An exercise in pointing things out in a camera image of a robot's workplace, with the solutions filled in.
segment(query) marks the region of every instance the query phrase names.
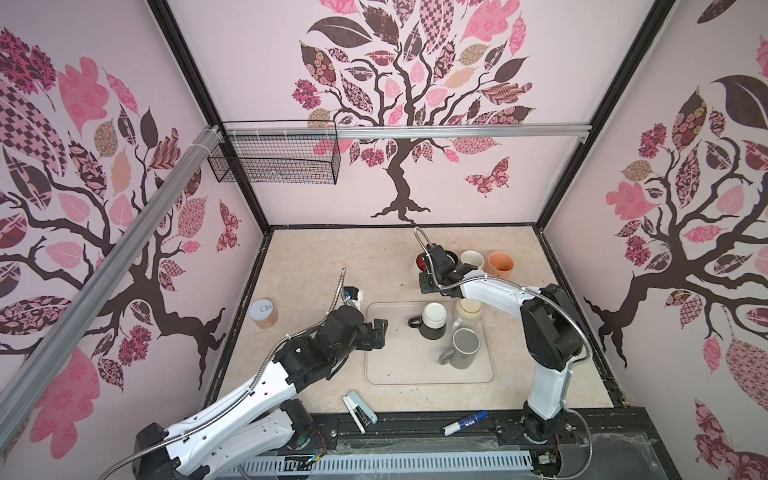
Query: blue marker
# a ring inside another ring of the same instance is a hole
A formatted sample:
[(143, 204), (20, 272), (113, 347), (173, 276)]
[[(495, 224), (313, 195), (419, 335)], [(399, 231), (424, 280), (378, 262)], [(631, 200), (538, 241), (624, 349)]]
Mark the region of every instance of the blue marker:
[(461, 429), (466, 429), (470, 425), (474, 425), (480, 420), (487, 419), (487, 418), (488, 418), (488, 412), (483, 410), (482, 412), (475, 413), (474, 415), (470, 415), (465, 419), (461, 419), (458, 422), (453, 422), (451, 425), (447, 425), (443, 427), (442, 431), (445, 433), (445, 436), (447, 437), (448, 435), (452, 435)]

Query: pink butterfly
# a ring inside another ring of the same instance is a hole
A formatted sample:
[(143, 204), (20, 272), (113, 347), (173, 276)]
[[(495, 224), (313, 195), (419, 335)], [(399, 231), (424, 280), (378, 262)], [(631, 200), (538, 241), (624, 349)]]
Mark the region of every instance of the pink butterfly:
[(225, 248), (234, 248), (237, 245), (237, 234), (235, 230), (240, 225), (240, 221), (237, 219), (237, 215), (231, 214), (229, 207), (224, 205), (224, 202), (219, 200), (219, 211), (221, 212), (221, 220), (224, 220), (224, 233), (219, 236), (219, 240), (216, 242), (216, 251), (220, 252)]
[(489, 176), (470, 175), (464, 180), (468, 181), (471, 185), (475, 185), (478, 188), (478, 192), (484, 194), (485, 197), (488, 198), (487, 193), (493, 190), (494, 184), (496, 187), (501, 187), (503, 185), (509, 188), (509, 185), (507, 185), (509, 175), (505, 173), (508, 168), (509, 157), (506, 157), (504, 160), (498, 162), (495, 167), (493, 167), (493, 171)]

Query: gray mug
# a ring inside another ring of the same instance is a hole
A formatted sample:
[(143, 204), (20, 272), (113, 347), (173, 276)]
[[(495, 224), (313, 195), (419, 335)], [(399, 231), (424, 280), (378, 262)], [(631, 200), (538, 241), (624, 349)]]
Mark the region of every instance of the gray mug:
[(440, 354), (440, 365), (450, 363), (456, 369), (467, 369), (480, 350), (480, 336), (474, 330), (460, 328), (453, 333), (452, 345)]

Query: beige cup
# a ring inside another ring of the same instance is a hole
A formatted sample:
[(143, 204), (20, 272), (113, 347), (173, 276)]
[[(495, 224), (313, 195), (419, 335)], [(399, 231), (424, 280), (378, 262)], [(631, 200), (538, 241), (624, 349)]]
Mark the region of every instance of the beige cup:
[(489, 275), (506, 280), (512, 274), (513, 268), (515, 268), (515, 262), (512, 257), (506, 253), (494, 252), (488, 255), (488, 265), (484, 270)]

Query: black wire basket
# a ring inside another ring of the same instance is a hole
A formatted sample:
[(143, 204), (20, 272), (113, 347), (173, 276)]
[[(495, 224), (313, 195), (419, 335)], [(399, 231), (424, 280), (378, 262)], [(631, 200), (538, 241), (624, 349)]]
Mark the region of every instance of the black wire basket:
[[(208, 157), (219, 182), (237, 181), (231, 161), (240, 162), (251, 182), (335, 185), (339, 178), (335, 121), (245, 121), (225, 126), (229, 142), (219, 144)], [(232, 148), (234, 152), (224, 153)]]

